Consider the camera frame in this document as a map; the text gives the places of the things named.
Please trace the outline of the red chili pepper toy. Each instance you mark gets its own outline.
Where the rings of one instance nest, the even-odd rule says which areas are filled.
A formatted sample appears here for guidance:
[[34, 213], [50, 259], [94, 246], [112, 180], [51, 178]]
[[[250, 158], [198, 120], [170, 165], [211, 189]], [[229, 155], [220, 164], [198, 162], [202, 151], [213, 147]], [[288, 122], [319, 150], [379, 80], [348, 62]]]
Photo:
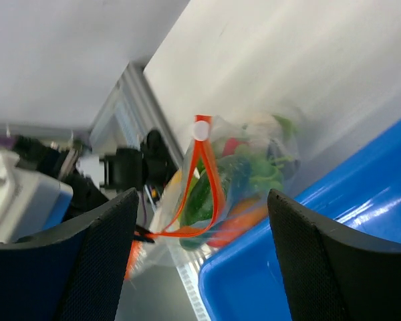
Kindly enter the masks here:
[[229, 156], [229, 155], [233, 155], [236, 151], [236, 149], [240, 146], [240, 145], [244, 145], [247, 144], [246, 141], [243, 140], [239, 140], [238, 138], [229, 138], [226, 140], [225, 145], [223, 147], [223, 151], [222, 151], [222, 156]]

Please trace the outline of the aluminium mounting rail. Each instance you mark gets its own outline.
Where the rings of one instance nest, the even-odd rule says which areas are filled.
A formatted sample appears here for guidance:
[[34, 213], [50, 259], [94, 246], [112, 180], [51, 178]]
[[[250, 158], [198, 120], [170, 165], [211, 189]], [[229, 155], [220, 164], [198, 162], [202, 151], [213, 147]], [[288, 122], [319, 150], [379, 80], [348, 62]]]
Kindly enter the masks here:
[[127, 65], [94, 121], [90, 146], [96, 154], [112, 152], [118, 146], [138, 147], [152, 129], [157, 129], [180, 167], [184, 153], [143, 71], [142, 64]]

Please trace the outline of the clear zip top bag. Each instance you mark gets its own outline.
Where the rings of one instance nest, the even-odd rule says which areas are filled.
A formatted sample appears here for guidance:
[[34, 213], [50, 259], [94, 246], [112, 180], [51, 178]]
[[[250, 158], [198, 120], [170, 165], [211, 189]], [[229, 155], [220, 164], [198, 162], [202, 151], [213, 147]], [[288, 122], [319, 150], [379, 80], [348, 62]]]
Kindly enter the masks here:
[[264, 219], [268, 192], [288, 189], [299, 170], [298, 129], [280, 114], [236, 123], [196, 116], [184, 162], [165, 187], [148, 233], [132, 244], [126, 277], [206, 257]]

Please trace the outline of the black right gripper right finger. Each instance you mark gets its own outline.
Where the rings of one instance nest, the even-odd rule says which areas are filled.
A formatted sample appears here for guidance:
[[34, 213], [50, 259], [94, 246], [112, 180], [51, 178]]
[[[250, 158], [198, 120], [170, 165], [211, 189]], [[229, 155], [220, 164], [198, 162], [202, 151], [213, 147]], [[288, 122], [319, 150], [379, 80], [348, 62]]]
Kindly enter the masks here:
[[401, 243], [268, 194], [270, 227], [292, 320], [401, 320]]

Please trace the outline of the dark green cucumber toy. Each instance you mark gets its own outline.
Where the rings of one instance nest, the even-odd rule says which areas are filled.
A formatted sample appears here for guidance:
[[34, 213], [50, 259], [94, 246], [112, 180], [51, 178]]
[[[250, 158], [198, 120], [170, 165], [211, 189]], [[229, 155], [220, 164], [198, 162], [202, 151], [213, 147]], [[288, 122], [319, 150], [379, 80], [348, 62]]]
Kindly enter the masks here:
[[[180, 245], [187, 251], [195, 251], [218, 230], [233, 205], [239, 201], [248, 189], [251, 166], [243, 156], [225, 156], [217, 161], [221, 186], [225, 194], [225, 208], [219, 215], [219, 221], [206, 233], [191, 238], [181, 238]], [[208, 176], [203, 172], [194, 185], [180, 219], [181, 226], [203, 228], [209, 224], [213, 214], [213, 196]]]

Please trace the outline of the blue plastic bin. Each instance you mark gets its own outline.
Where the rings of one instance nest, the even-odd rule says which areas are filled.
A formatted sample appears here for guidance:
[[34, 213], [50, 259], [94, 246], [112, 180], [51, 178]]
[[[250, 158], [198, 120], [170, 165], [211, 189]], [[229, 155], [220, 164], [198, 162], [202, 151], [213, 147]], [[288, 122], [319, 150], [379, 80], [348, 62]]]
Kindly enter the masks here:
[[208, 259], [212, 320], [401, 320], [401, 120]]

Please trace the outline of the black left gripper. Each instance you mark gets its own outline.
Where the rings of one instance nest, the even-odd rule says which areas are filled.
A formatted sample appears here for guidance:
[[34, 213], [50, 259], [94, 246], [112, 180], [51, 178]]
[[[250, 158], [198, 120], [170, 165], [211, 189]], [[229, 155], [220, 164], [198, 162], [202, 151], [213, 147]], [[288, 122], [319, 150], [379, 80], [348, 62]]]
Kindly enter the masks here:
[[138, 147], [119, 146], [103, 155], [86, 155], [88, 150], [80, 140], [67, 148], [54, 148], [36, 138], [17, 136], [13, 144], [23, 168], [72, 188], [64, 220], [106, 203], [107, 191], [119, 193], [134, 188], [142, 193], [145, 186], [161, 191], [174, 174], [174, 161], [157, 129], [151, 130]]

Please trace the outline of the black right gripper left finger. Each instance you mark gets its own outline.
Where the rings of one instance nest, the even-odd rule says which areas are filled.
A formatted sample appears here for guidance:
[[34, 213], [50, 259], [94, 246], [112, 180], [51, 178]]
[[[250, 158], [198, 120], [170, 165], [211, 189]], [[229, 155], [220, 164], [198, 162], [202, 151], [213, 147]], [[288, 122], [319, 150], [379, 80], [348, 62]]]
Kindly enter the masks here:
[[15, 243], [0, 243], [0, 320], [113, 320], [134, 236], [138, 194]]

